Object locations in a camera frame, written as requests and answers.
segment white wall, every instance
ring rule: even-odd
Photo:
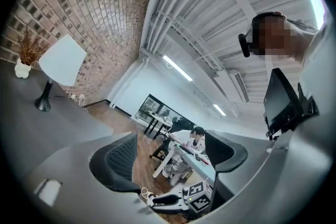
[[[126,88],[116,106],[134,116],[147,96],[151,94],[177,113],[208,130],[266,139],[263,124],[217,117],[195,100],[193,93],[185,90],[182,83],[169,79],[150,62]]]

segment table leg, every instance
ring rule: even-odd
[[[149,130],[150,126],[153,124],[154,119],[151,120],[151,122],[148,124],[148,127],[145,130],[145,133]]]
[[[161,125],[160,129],[158,130],[158,132],[156,133],[156,135],[154,135],[154,140],[156,139],[156,137],[160,134],[161,130],[162,130],[163,124]]]
[[[159,173],[163,170],[163,168],[166,166],[166,164],[169,162],[169,160],[173,157],[175,153],[175,150],[170,150],[167,157],[163,160],[163,162],[159,165],[159,167],[156,169],[156,171],[153,173],[152,177],[156,178]]]
[[[152,130],[151,130],[149,133],[153,132],[153,130],[154,130],[154,128],[155,128],[155,126],[157,125],[158,122],[159,122],[159,121],[156,121],[156,122],[155,122],[155,124],[154,124],[153,127],[152,127]]]

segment computer monitor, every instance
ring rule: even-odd
[[[272,70],[263,103],[269,130],[267,136],[279,130],[293,130],[303,114],[298,96],[279,68]]]

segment brick wall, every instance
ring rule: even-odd
[[[86,104],[99,101],[138,57],[148,1],[17,0],[1,36],[0,58],[16,62],[16,40],[25,25],[46,29],[50,46],[70,34],[87,56],[75,85],[64,90],[83,93]]]

